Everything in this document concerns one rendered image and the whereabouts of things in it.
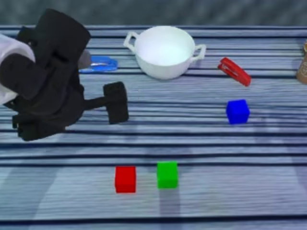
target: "brown bottle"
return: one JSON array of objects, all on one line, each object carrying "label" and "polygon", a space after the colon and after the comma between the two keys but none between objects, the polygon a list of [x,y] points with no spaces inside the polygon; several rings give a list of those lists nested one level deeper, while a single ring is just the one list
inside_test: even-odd
[{"label": "brown bottle", "polygon": [[304,59],[296,73],[296,78],[299,82],[307,84],[307,42],[304,44]]}]

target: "pot handle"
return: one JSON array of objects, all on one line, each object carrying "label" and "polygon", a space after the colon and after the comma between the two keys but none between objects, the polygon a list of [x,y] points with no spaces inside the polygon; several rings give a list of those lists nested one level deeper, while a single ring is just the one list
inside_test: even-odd
[{"label": "pot handle", "polygon": [[131,50],[132,53],[135,54],[135,48],[132,44],[130,44],[130,40],[132,37],[138,38],[138,34],[136,32],[130,31],[128,32],[126,39],[124,41],[124,46],[127,47],[129,50]]},{"label": "pot handle", "polygon": [[207,46],[205,44],[198,45],[198,46],[195,47],[194,52],[196,50],[199,50],[199,49],[201,50],[200,53],[197,56],[192,57],[191,58],[191,62],[197,61],[197,60],[202,60],[202,59],[205,58],[205,53],[206,53]]}]

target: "red stapler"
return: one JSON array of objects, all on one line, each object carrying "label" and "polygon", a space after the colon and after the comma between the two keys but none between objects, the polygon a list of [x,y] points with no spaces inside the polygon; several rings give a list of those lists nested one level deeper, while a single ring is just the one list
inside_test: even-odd
[{"label": "red stapler", "polygon": [[228,58],[223,58],[218,68],[244,86],[249,86],[251,77],[236,63]]}]

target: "gray wood surface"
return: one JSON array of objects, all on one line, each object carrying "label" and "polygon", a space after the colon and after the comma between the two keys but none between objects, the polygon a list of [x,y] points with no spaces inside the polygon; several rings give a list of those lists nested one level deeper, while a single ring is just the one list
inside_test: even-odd
[{"label": "gray wood surface", "polygon": [[[92,26],[90,52],[119,69],[81,75],[86,98],[123,81],[129,122],[111,126],[97,109],[65,134],[26,143],[0,107],[0,229],[307,229],[307,87],[295,79],[307,28],[185,27],[208,52],[171,81],[144,75],[122,46],[127,31],[144,29]],[[251,74],[248,88],[216,69],[225,56]],[[236,99],[251,115],[230,126],[225,106]],[[178,161],[180,185],[159,191],[156,162],[167,160]],[[136,194],[115,193],[116,165],[137,166]]]}]

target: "cube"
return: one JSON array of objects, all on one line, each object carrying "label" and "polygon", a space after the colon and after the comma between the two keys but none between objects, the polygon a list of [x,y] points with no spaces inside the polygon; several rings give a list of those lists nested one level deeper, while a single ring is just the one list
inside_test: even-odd
[{"label": "cube", "polygon": [[250,114],[246,100],[229,101],[226,114],[229,123],[232,125],[246,123]]},{"label": "cube", "polygon": [[178,167],[176,161],[160,161],[157,163],[158,189],[177,188]]},{"label": "cube", "polygon": [[135,193],[136,168],[134,166],[117,166],[114,185],[116,193]]}]

